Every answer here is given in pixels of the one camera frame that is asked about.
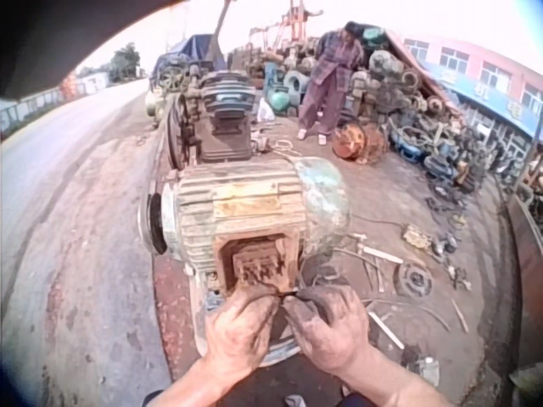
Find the hand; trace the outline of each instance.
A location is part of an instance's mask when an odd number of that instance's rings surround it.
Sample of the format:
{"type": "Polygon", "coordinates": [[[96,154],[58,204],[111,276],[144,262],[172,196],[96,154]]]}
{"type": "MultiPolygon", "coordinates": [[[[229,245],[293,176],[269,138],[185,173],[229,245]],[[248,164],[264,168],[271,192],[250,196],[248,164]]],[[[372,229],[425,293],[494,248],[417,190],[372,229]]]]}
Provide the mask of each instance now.
{"type": "Polygon", "coordinates": [[[219,380],[233,384],[248,376],[266,356],[279,298],[274,287],[239,287],[205,322],[204,363],[219,380]]]}
{"type": "Polygon", "coordinates": [[[342,376],[372,349],[366,310],[351,287],[305,288],[296,297],[286,297],[283,306],[302,352],[327,373],[342,376]]]}

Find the sky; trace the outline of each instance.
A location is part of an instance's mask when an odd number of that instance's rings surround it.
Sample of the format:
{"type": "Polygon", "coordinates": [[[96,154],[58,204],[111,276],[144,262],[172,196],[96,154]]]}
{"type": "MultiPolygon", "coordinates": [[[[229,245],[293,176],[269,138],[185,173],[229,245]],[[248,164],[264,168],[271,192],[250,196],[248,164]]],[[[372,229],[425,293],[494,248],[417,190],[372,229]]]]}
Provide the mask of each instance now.
{"type": "MultiPolygon", "coordinates": [[[[191,0],[160,10],[111,38],[79,66],[98,67],[109,62],[115,50],[135,42],[141,66],[150,71],[168,45],[184,35],[212,33],[223,2],[191,0]]],[[[280,21],[289,4],[289,0],[236,0],[219,35],[222,52],[245,45],[251,28],[280,21]]],[[[308,36],[354,20],[403,34],[472,42],[543,75],[543,0],[305,0],[304,4],[310,11],[324,11],[307,23],[308,36]]]]}

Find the road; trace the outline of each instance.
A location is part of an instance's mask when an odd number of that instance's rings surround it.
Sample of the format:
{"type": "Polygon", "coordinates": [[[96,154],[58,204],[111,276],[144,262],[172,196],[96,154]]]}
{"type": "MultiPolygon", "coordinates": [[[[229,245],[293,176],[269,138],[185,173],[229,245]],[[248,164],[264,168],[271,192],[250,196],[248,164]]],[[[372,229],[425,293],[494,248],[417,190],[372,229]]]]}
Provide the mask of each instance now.
{"type": "Polygon", "coordinates": [[[136,222],[159,141],[146,86],[68,103],[2,145],[3,361],[39,405],[138,405],[170,381],[136,222]]]}

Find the blue sign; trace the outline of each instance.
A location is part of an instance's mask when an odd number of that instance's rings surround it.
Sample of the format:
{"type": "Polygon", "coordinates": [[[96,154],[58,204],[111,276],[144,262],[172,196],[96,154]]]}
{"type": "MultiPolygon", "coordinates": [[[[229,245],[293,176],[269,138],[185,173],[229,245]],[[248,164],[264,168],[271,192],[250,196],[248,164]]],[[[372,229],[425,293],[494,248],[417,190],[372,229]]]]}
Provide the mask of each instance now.
{"type": "Polygon", "coordinates": [[[482,104],[498,116],[509,121],[530,137],[534,137],[539,117],[520,102],[510,99],[493,87],[468,78],[455,70],[448,70],[445,66],[422,63],[423,67],[443,86],[482,104]]]}

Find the building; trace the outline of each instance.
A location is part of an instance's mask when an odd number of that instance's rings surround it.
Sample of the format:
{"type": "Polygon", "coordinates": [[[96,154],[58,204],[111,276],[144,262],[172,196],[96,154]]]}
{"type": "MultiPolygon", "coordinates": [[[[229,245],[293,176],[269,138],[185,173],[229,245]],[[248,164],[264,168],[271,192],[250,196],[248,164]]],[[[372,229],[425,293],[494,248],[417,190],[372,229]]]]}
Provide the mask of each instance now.
{"type": "Polygon", "coordinates": [[[469,42],[400,37],[423,68],[458,95],[467,123],[487,145],[502,140],[514,156],[525,156],[542,109],[543,75],[469,42]]]}
{"type": "Polygon", "coordinates": [[[108,87],[109,75],[107,72],[97,72],[81,78],[80,81],[85,85],[87,94],[91,95],[108,87]]]}

